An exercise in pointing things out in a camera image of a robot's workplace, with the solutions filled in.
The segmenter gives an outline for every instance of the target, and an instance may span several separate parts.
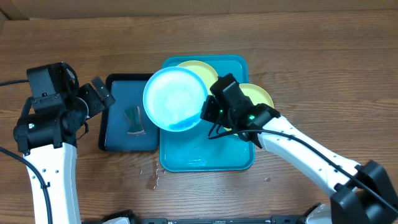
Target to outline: blue tray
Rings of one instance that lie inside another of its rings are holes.
[[[211,65],[223,77],[232,73],[240,83],[248,83],[248,66],[238,55],[171,57],[162,68],[177,66],[189,60]],[[201,121],[181,133],[160,130],[160,163],[171,172],[244,170],[254,162],[254,144],[237,136],[209,140],[212,123]]]

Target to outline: wood grain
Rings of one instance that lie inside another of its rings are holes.
[[[27,68],[68,62],[81,83],[110,73],[150,73],[175,55],[239,54],[250,81],[304,133],[342,156],[382,164],[398,186],[398,11],[6,21],[0,82]],[[0,88],[1,146],[12,137],[27,84]],[[281,158],[256,149],[241,172],[159,172],[159,153],[97,147],[100,116],[78,142],[82,219],[133,209],[140,217],[220,218],[301,214],[321,190]],[[0,223],[33,223],[24,166],[0,156]]]

